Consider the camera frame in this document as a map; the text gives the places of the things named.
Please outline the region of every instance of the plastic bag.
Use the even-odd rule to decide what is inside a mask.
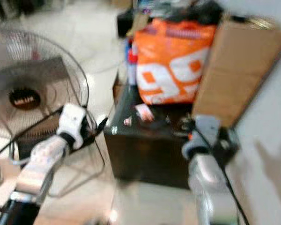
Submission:
[[[138,31],[137,84],[146,104],[192,103],[215,26],[153,20]]]

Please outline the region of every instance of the black table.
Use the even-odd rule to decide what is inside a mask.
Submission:
[[[188,163],[181,155],[186,139],[174,136],[172,125],[190,112],[192,105],[150,106],[155,122],[143,123],[134,108],[141,103],[137,88],[126,85],[113,120],[104,129],[115,177],[188,188]],[[125,126],[124,119],[130,116],[132,125]],[[165,122],[167,116],[171,125]]]

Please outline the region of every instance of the fan guard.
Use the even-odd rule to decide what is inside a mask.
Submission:
[[[73,56],[40,35],[0,30],[0,136],[12,138],[65,103],[87,105],[85,73]],[[55,132],[58,116],[42,122],[22,139]]]

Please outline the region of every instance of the metal robot arm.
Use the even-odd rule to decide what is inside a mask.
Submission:
[[[57,134],[33,148],[30,161],[1,211],[0,225],[33,225],[63,158],[79,149],[86,138],[88,142],[90,138],[94,140],[96,131],[89,130],[86,115],[80,106],[63,107]],[[92,133],[91,137],[85,137],[86,133]]]
[[[192,139],[182,147],[182,155],[189,163],[188,184],[196,196],[199,225],[236,225],[238,211],[227,186],[226,178],[213,155],[209,154],[218,142],[220,121],[212,116],[195,117]]]

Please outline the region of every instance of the white floor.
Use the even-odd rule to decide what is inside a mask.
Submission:
[[[37,32],[67,49],[87,74],[89,109],[101,118],[113,106],[112,85],[117,71],[125,77],[123,41],[117,38],[116,30],[119,11],[107,0],[74,1],[61,11],[38,12],[8,26]],[[47,197],[36,225],[86,225],[93,218],[108,217],[112,209],[118,213],[114,224],[119,225],[197,224],[190,191],[140,182],[120,185],[112,175],[104,136],[97,140],[107,161],[104,173],[62,198]],[[0,158],[5,178],[0,186],[0,205],[13,190],[19,172],[6,157]],[[63,166],[56,174],[51,194],[87,180],[101,168],[95,146],[90,152],[73,155],[68,164],[71,166]]]

